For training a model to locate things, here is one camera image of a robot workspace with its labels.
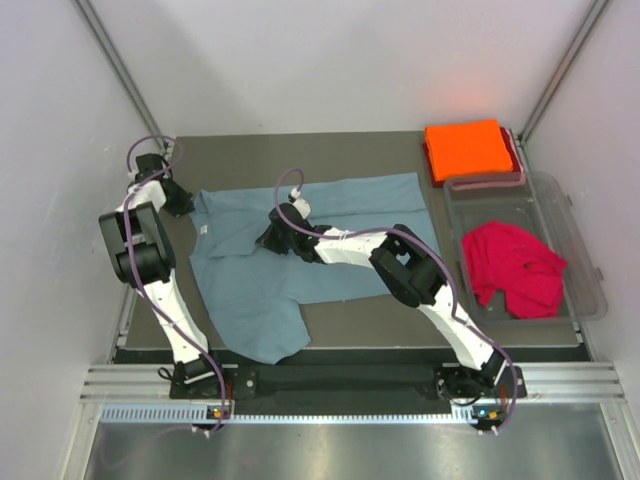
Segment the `light blue t-shirt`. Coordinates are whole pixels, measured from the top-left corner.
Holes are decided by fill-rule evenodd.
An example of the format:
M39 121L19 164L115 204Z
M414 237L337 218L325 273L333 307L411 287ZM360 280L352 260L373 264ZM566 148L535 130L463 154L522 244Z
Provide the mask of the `light blue t-shirt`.
M201 191L191 214L199 236L190 262L212 323L230 350L267 364L310 343L301 306L388 292L370 269L309 264L257 245L276 200L289 191ZM431 249L439 248L415 173L310 183L302 196L314 225L358 231L404 224Z

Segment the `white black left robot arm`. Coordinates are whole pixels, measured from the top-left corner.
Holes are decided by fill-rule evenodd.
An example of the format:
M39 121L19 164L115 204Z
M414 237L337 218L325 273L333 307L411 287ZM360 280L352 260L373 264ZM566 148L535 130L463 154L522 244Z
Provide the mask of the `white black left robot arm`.
M161 155L140 155L136 165L123 204L99 217L109 259L117 278L149 299L173 352L172 383L216 396L227 374L206 358L209 342L179 291L175 253L159 217L162 210L175 218L193 212L193 195L173 180Z

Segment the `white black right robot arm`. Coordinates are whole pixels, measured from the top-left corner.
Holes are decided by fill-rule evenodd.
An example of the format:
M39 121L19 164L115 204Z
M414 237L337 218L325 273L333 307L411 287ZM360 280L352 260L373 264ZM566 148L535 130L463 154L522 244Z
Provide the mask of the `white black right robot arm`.
M374 270L397 301L420 311L448 341L474 393L492 394L507 374L513 386L519 385L513 361L479 330L460 305L442 259L413 231L402 224L356 232L313 226L309 214L301 197L275 206L256 244L279 255L292 252L307 263Z

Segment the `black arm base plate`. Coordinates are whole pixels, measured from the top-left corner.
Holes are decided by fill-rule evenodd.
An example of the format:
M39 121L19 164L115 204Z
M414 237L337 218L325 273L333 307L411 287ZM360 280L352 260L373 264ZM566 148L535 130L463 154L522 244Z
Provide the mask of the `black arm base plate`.
M271 399L278 394L296 400L318 393L411 393L436 399L500 398L527 395L522 370L505 368L497 381L458 365L284 365L223 369L226 398Z

